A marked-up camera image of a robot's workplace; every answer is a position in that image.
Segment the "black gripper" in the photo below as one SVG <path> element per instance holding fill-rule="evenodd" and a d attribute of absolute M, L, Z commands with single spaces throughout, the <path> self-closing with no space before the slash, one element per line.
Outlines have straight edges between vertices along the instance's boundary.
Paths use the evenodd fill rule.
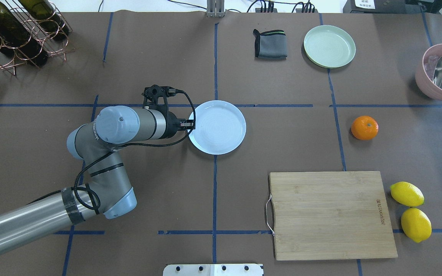
<path fill-rule="evenodd" d="M 182 127 L 195 127 L 195 120 L 179 120 L 173 112 L 167 113 L 165 120 L 167 127 L 165 129 L 165 138 L 172 138 Z"/>

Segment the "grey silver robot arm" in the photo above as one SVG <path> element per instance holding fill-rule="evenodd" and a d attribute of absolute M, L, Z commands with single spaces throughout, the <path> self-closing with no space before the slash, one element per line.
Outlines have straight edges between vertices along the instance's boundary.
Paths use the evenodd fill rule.
<path fill-rule="evenodd" d="M 67 138 L 68 151 L 85 163 L 91 180 L 42 196 L 21 208 L 0 215 L 0 255 L 77 225 L 98 214 L 115 219 L 137 206 L 119 151 L 127 146 L 146 146 L 146 140 L 173 137 L 195 128 L 195 113 L 178 119 L 166 105 L 104 108 L 93 122 Z"/>

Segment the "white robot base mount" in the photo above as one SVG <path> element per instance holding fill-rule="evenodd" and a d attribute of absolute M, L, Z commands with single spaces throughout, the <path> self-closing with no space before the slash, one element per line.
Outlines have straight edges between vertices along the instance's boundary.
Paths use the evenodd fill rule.
<path fill-rule="evenodd" d="M 163 276 L 263 276 L 262 264 L 172 264 Z"/>

